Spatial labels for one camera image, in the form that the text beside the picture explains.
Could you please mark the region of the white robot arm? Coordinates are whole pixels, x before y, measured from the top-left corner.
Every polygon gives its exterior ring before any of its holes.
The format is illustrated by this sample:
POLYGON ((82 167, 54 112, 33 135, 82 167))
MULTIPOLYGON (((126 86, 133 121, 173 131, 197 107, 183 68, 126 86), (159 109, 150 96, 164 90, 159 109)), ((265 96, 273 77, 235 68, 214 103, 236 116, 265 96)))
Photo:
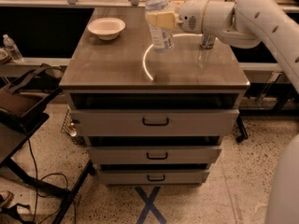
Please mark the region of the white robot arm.
MULTIPOLYGON (((299 25, 273 0, 189 0, 146 13, 148 24, 216 36, 248 49, 264 43, 299 91, 299 25)), ((299 224, 299 135, 280 155, 264 224, 299 224)))

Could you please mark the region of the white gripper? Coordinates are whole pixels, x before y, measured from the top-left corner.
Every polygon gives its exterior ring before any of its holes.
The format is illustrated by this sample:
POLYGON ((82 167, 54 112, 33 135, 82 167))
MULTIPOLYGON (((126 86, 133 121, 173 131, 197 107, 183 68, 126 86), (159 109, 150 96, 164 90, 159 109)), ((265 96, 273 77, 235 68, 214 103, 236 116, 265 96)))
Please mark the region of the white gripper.
POLYGON ((203 33, 203 18, 206 10, 207 0, 171 1, 168 5, 169 11, 147 12, 145 17, 148 24, 173 30, 178 24, 185 33, 203 33))

